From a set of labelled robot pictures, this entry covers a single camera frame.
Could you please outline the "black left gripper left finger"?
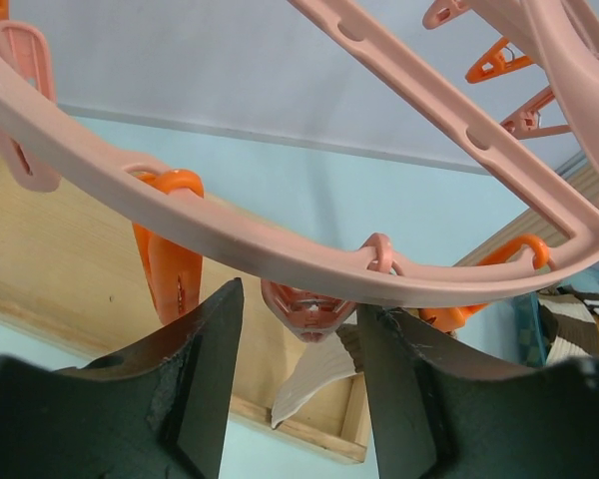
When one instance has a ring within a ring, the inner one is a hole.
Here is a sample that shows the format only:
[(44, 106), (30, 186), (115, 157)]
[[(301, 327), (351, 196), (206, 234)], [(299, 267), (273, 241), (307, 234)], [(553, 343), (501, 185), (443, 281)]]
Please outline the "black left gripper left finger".
[(0, 478), (215, 478), (243, 325), (231, 279), (84, 367), (0, 355)]

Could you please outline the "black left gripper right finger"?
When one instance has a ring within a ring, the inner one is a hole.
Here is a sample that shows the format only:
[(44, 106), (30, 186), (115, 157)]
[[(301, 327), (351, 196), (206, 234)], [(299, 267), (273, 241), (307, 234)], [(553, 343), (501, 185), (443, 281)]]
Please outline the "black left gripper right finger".
[(358, 309), (382, 478), (599, 478), (599, 358), (528, 368)]

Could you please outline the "cream brown striped sock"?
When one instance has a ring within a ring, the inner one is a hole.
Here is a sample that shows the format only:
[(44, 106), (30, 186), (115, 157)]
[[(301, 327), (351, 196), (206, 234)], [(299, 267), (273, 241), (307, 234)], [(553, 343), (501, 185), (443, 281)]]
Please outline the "cream brown striped sock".
[(344, 323), (323, 341), (305, 348), (294, 371), (277, 392), (271, 428), (278, 428), (324, 387), (363, 372), (359, 327)]

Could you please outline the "pink round clip hanger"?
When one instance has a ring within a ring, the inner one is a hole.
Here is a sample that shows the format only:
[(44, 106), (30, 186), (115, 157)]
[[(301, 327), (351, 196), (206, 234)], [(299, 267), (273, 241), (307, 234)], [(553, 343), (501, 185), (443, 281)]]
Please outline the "pink round clip hanger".
[[(599, 261), (599, 210), (467, 96), (475, 18), (428, 37), (419, 1), (12, 1), (51, 69), (0, 24), (0, 158), (22, 189), (69, 183), (239, 272), (349, 301), (446, 307)], [(205, 196), (136, 177), (189, 170)], [(526, 211), (523, 233), (458, 263)], [(366, 268), (373, 234), (397, 272)]]

